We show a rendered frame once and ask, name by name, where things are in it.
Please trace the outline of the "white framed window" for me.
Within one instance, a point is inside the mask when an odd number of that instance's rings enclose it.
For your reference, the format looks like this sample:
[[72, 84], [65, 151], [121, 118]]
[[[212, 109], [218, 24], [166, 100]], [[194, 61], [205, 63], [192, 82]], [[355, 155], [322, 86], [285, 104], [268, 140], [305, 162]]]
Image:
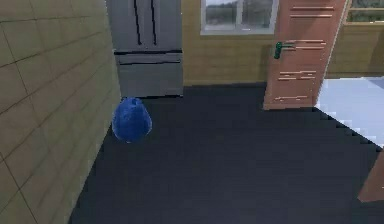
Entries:
[[201, 35], [273, 34], [279, 0], [201, 0]]

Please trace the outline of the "blue round bag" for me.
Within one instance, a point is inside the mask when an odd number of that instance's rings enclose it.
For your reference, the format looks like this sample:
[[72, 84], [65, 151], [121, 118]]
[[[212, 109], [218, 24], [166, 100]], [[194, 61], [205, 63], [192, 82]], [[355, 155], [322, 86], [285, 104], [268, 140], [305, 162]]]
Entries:
[[123, 98], [113, 113], [112, 131], [120, 141], [137, 142], [148, 135], [152, 127], [150, 114], [139, 98]]

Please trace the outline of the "wood framed window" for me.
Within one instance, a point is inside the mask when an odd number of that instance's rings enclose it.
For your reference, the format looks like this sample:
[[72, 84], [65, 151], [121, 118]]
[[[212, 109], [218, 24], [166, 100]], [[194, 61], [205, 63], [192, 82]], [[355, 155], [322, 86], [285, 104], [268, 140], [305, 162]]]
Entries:
[[384, 0], [348, 0], [345, 25], [384, 25]]

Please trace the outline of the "brown wooden furniture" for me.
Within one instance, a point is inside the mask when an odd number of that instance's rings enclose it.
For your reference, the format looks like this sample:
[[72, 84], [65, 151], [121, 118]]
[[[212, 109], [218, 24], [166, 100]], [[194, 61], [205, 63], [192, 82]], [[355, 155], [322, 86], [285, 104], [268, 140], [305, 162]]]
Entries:
[[384, 201], [384, 152], [381, 152], [358, 195], [363, 202]]

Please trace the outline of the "brown room door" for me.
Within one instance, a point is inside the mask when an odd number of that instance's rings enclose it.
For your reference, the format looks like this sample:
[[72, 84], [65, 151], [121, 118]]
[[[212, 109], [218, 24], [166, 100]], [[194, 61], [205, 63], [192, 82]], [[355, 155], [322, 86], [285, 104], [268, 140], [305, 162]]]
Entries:
[[[280, 0], [265, 110], [316, 104], [347, 0]], [[277, 42], [293, 43], [274, 58]]]

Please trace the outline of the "grey fridge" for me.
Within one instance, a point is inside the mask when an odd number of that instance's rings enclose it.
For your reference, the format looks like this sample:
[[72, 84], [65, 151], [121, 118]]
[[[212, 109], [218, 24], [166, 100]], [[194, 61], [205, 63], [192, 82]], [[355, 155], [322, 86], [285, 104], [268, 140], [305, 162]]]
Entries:
[[183, 94], [181, 0], [155, 0], [157, 45], [150, 0], [137, 0], [142, 45], [137, 44], [133, 0], [107, 0], [113, 52], [124, 97]]

